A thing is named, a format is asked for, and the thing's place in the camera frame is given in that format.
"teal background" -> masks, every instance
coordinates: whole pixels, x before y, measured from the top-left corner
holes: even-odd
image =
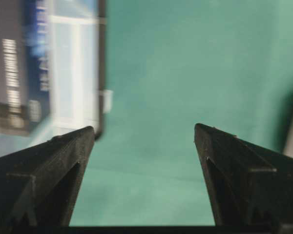
[[[109,0],[105,133],[71,225],[213,225],[197,122],[281,151],[293,0]]]

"green backdrop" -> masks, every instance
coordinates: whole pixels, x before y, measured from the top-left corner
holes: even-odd
[[[71,225],[212,225],[194,125],[281,151],[293,0],[109,0],[105,133]]]

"black 3d-printed part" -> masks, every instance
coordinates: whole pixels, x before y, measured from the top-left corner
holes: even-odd
[[[216,225],[293,234],[293,159],[197,124],[195,145]]]
[[[86,127],[0,157],[0,233],[67,226],[93,144]]]

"box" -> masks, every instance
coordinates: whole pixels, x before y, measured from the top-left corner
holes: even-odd
[[[0,0],[0,133],[26,136],[50,113],[42,0]]]

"green cloth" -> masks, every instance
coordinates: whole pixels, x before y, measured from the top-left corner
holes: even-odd
[[[193,144],[204,123],[281,151],[293,0],[109,0],[105,133],[71,225],[212,225]]]

